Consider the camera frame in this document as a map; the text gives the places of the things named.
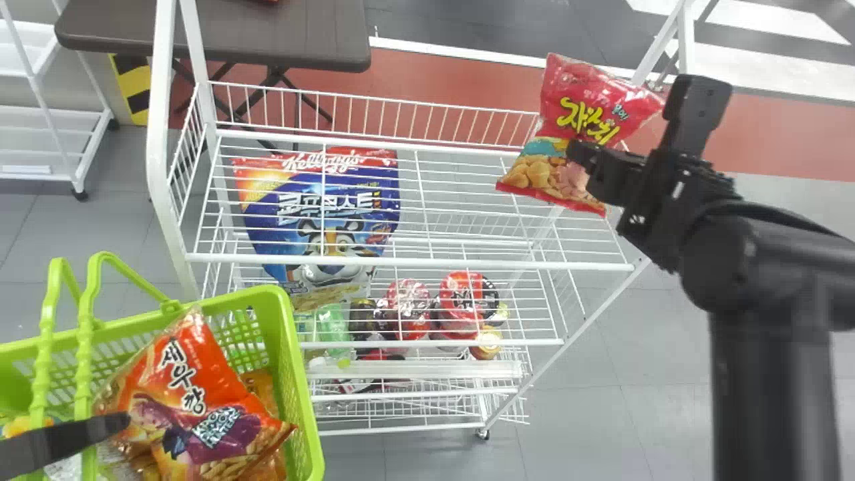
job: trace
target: gray tile floor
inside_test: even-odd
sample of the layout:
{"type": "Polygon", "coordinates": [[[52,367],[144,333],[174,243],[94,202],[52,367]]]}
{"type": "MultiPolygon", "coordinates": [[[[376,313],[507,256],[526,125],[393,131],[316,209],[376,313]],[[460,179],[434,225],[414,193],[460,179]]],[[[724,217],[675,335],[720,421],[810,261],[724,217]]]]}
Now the gray tile floor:
{"type": "MultiPolygon", "coordinates": [[[[65,184],[0,182],[0,341],[37,333],[47,264],[66,256],[79,276],[93,252],[118,252],[167,294],[180,296],[148,202],[144,131],[108,133],[92,167],[91,200],[65,184]]],[[[852,184],[738,175],[741,192],[855,236],[852,184]]],[[[116,276],[97,302],[105,319],[153,303],[116,276]]],[[[711,479],[707,333],[675,280],[646,272],[529,393],[530,425],[325,438],[327,479],[711,479]]],[[[586,299],[601,289],[586,288],[586,299]]],[[[60,326],[74,312],[60,309],[60,326]]],[[[534,353],[543,362],[545,353],[534,353]]],[[[835,337],[845,479],[855,479],[855,334],[835,337]]]]}

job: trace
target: caster wheel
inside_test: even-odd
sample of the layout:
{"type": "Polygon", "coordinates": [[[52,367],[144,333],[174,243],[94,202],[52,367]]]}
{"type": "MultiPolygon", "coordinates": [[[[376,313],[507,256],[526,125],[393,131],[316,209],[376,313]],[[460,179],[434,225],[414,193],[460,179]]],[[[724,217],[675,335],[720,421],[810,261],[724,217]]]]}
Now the caster wheel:
{"type": "Polygon", "coordinates": [[[87,191],[77,192],[74,189],[71,189],[71,194],[79,202],[86,202],[87,200],[89,200],[89,193],[87,191]]]}

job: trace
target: dark brown table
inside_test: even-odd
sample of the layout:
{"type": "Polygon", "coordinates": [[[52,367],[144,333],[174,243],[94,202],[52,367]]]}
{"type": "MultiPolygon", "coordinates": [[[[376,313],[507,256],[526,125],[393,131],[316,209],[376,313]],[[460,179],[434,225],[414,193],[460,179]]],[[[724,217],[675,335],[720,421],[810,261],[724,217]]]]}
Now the dark brown table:
{"type": "MultiPolygon", "coordinates": [[[[68,0],[54,25],[60,45],[71,50],[150,56],[154,36],[156,0],[68,0]]],[[[189,57],[180,17],[175,22],[173,55],[189,57]]],[[[221,79],[236,63],[268,67],[259,85],[279,82],[296,88],[285,76],[289,68],[313,68],[337,72],[363,72],[371,64],[363,0],[197,0],[205,58],[225,64],[212,76],[221,79]]],[[[173,62],[176,74],[194,82],[192,72],[173,62]]],[[[234,111],[219,98],[218,109],[241,122],[243,115],[262,97],[234,111]]],[[[302,100],[328,121],[332,117],[308,97],[302,100]]],[[[176,111],[186,109],[182,104],[176,111]]],[[[262,143],[272,149],[267,142],[262,143]]]]}

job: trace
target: shopping basket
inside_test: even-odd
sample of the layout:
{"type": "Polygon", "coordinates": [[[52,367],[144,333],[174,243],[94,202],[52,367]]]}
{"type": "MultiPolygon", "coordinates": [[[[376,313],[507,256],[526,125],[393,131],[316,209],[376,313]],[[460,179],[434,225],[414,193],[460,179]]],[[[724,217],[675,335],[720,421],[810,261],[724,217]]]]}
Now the shopping basket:
{"type": "MultiPolygon", "coordinates": [[[[276,286],[257,286],[182,304],[171,300],[110,252],[89,259],[86,289],[80,292],[64,259],[53,259],[39,323],[40,336],[0,346],[4,389],[0,406],[27,410],[31,426],[42,425],[45,409],[74,410],[75,419],[91,416],[95,390],[184,310],[199,305],[237,372],[266,368],[283,420],[299,426],[283,444],[289,479],[323,479],[324,460],[310,402],[291,303],[276,286]],[[157,311],[103,322],[93,315],[101,290],[101,270],[109,264],[160,303],[157,311]],[[56,303],[63,283],[79,304],[79,327],[53,332],[56,303]]],[[[83,479],[96,478],[94,448],[83,455],[83,479]]]]}

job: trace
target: white floor stripe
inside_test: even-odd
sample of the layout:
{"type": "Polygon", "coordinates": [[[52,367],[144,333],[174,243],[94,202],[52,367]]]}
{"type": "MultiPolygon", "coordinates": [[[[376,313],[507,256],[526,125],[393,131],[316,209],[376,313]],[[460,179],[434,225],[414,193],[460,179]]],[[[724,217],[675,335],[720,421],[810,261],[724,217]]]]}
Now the white floor stripe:
{"type": "MultiPolygon", "coordinates": [[[[666,51],[673,55],[677,41],[666,51]]],[[[718,45],[695,44],[693,74],[736,86],[855,102],[855,67],[718,45]]]]}
{"type": "Polygon", "coordinates": [[[722,0],[706,21],[729,27],[849,45],[846,39],[816,14],[774,5],[722,0]]]}
{"type": "MultiPolygon", "coordinates": [[[[676,0],[626,0],[633,10],[657,15],[670,15],[676,0]]],[[[695,0],[692,5],[697,19],[710,0],[695,0]]],[[[721,0],[712,10],[707,23],[726,27],[745,28],[757,32],[777,33],[801,39],[820,40],[833,44],[849,45],[829,24],[816,14],[787,9],[775,5],[721,0]]]]}
{"type": "MultiPolygon", "coordinates": [[[[509,65],[522,65],[523,67],[546,67],[546,59],[538,58],[536,56],[513,55],[489,50],[464,49],[460,47],[448,47],[445,45],[424,44],[423,42],[411,42],[409,40],[369,37],[369,45],[381,49],[450,56],[454,58],[465,58],[468,60],[481,60],[483,62],[507,63],[509,65]]],[[[625,79],[632,77],[634,72],[631,68],[609,67],[606,65],[598,65],[598,67],[625,79]]],[[[655,80],[657,77],[658,74],[654,73],[650,74],[648,79],[655,80]]],[[[667,81],[674,81],[674,75],[670,75],[667,81]]]]}
{"type": "MultiPolygon", "coordinates": [[[[450,56],[483,62],[507,63],[524,67],[543,68],[545,60],[534,56],[510,55],[488,50],[462,49],[444,45],[410,42],[409,40],[370,37],[372,47],[401,50],[428,55],[450,56]]],[[[724,80],[735,86],[792,93],[819,98],[833,98],[855,102],[855,67],[839,63],[805,60],[748,50],[731,49],[716,45],[696,44],[697,72],[724,80]]],[[[672,40],[666,51],[673,55],[676,41],[672,40]]],[[[600,66],[614,75],[628,79],[631,68],[600,66]]],[[[658,73],[647,76],[655,80],[658,73]]],[[[668,83],[674,81],[669,75],[668,83]]]]}

